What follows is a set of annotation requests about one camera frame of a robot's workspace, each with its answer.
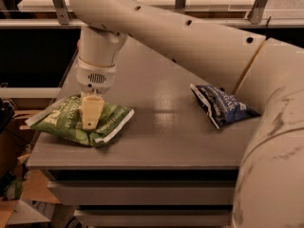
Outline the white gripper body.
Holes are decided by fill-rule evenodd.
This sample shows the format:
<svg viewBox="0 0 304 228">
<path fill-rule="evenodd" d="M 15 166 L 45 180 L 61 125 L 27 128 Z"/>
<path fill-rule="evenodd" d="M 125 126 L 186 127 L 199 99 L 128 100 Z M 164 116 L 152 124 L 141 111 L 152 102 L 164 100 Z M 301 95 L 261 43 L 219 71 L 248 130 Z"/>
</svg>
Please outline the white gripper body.
<svg viewBox="0 0 304 228">
<path fill-rule="evenodd" d="M 76 80 L 84 93 L 105 94 L 114 84 L 117 66 L 93 66 L 77 59 Z"/>
</svg>

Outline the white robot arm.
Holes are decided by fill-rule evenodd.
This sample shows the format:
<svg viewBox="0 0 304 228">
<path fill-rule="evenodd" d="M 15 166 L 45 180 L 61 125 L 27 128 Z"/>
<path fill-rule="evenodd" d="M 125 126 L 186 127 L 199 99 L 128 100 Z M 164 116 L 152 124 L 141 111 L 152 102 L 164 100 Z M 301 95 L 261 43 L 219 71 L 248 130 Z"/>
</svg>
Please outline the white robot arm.
<svg viewBox="0 0 304 228">
<path fill-rule="evenodd" d="M 78 78 L 116 70 L 130 36 L 260 113 L 242 158 L 233 228 L 304 227 L 304 51 L 137 0 L 69 0 L 85 23 Z"/>
</svg>

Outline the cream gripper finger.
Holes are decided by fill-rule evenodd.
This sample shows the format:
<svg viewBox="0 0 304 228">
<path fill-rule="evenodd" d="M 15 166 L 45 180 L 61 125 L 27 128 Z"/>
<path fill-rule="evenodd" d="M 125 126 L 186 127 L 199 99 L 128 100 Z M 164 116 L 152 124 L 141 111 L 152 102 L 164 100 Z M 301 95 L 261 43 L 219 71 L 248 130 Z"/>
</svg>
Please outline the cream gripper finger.
<svg viewBox="0 0 304 228">
<path fill-rule="evenodd" d="M 81 92 L 81 105 L 79 109 L 84 130 L 94 130 L 97 127 L 104 106 L 105 101 L 101 95 Z"/>
</svg>

